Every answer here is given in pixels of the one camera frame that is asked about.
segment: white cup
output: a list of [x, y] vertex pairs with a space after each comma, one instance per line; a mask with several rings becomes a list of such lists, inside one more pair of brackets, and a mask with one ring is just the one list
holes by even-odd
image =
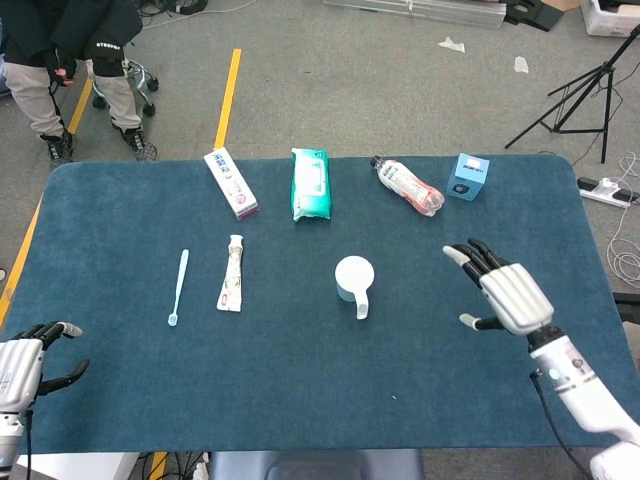
[[367, 288], [373, 283], [373, 266], [366, 258], [345, 257], [336, 266], [338, 295], [345, 302], [356, 303], [356, 318], [363, 320], [369, 314]]

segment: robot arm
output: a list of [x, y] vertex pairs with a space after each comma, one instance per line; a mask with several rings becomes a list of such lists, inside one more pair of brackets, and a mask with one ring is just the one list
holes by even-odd
[[8, 479], [20, 450], [26, 418], [31, 427], [30, 407], [37, 396], [65, 388], [78, 380], [89, 365], [83, 360], [65, 377], [42, 380], [42, 362], [49, 346], [61, 335], [74, 338], [82, 330], [71, 323], [35, 325], [8, 342], [0, 343], [0, 480]]
[[588, 432], [609, 432], [621, 441], [591, 460], [596, 480], [631, 480], [640, 471], [640, 426], [624, 411], [584, 357], [558, 327], [551, 325], [553, 306], [520, 264], [497, 257], [484, 243], [445, 246], [482, 290], [496, 316], [460, 315], [474, 330], [506, 329], [526, 336], [529, 355], [546, 376], [578, 425]]

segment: sneaker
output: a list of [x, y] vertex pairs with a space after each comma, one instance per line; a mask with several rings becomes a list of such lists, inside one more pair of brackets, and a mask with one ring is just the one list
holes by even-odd
[[120, 131], [122, 139], [127, 142], [138, 162], [153, 162], [158, 158], [158, 150], [153, 143], [144, 138], [142, 127], [129, 128], [125, 131], [115, 125], [114, 127]]
[[47, 148], [49, 149], [49, 167], [51, 171], [60, 165], [73, 162], [73, 160], [71, 160], [71, 155], [73, 155], [73, 137], [66, 129], [61, 137], [55, 135], [40, 135], [40, 138], [47, 142]]

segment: plastic water bottle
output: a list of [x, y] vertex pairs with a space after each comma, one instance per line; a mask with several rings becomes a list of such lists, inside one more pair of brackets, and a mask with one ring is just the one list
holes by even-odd
[[385, 160], [375, 155], [371, 165], [385, 187], [404, 198], [422, 215], [433, 217], [442, 208], [442, 193], [424, 183], [397, 160]]

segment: chair wheel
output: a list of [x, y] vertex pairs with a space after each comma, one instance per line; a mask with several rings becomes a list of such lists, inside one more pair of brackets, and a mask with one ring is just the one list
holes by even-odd
[[153, 117], [156, 114], [156, 106], [153, 103], [145, 105], [142, 108], [142, 113], [144, 113], [147, 117]]
[[91, 105], [93, 105], [93, 107], [97, 108], [98, 110], [104, 110], [105, 108], [107, 108], [107, 102], [103, 97], [99, 95], [96, 95], [95, 97], [93, 97], [93, 100], [91, 101]]
[[158, 90], [158, 79], [157, 78], [150, 78], [147, 80], [147, 88], [149, 90], [151, 90], [152, 92], [155, 92], [156, 90]]

